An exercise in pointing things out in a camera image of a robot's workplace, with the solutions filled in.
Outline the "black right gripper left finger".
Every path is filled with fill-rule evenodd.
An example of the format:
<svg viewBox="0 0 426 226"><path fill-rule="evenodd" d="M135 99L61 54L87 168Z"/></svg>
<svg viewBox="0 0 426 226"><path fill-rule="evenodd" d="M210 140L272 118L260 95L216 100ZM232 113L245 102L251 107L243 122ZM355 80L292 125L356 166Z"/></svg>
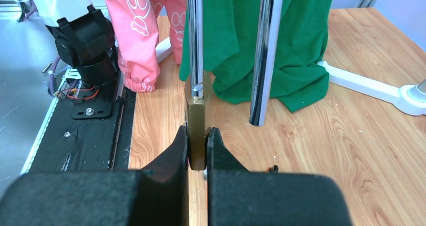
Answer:
<svg viewBox="0 0 426 226"><path fill-rule="evenodd" d="M27 173L1 199L1 225L188 225L187 132L139 170Z"/></svg>

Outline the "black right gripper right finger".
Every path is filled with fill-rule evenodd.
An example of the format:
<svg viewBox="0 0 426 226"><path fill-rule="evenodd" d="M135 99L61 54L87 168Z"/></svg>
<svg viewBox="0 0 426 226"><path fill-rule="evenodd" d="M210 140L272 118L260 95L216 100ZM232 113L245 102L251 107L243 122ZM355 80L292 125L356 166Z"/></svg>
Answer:
<svg viewBox="0 0 426 226"><path fill-rule="evenodd" d="M250 171L218 128L207 143L209 225L352 225L342 191L328 176Z"/></svg>

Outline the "large brass padlock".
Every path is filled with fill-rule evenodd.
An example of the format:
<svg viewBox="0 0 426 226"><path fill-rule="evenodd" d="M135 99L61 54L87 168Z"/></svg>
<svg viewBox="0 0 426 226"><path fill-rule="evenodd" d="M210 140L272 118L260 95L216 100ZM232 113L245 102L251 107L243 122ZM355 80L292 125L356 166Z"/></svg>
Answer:
<svg viewBox="0 0 426 226"><path fill-rule="evenodd" d="M261 0L257 40L278 41L282 3L283 0ZM203 0L187 0L186 18L190 68L184 87L188 161L192 170L203 171L207 164L207 141L211 131L209 104L212 96L211 79L203 70Z"/></svg>

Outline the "orange black Opel padlock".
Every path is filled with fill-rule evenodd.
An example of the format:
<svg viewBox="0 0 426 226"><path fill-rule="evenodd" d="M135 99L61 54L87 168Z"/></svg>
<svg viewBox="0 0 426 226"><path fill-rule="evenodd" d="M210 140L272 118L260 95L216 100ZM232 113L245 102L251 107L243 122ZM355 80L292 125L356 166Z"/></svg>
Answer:
<svg viewBox="0 0 426 226"><path fill-rule="evenodd" d="M271 167L268 167L265 170L266 173L279 173L279 166L278 165L272 165Z"/></svg>

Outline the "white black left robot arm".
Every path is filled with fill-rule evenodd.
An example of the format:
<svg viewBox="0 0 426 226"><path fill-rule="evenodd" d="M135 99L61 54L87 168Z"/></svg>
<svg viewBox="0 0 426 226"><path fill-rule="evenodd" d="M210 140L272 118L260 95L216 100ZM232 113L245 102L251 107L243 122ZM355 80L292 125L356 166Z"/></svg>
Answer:
<svg viewBox="0 0 426 226"><path fill-rule="evenodd" d="M110 20L91 0L16 0L24 9L37 9L55 39L58 55L76 69L82 83L105 87L115 84L115 34Z"/></svg>

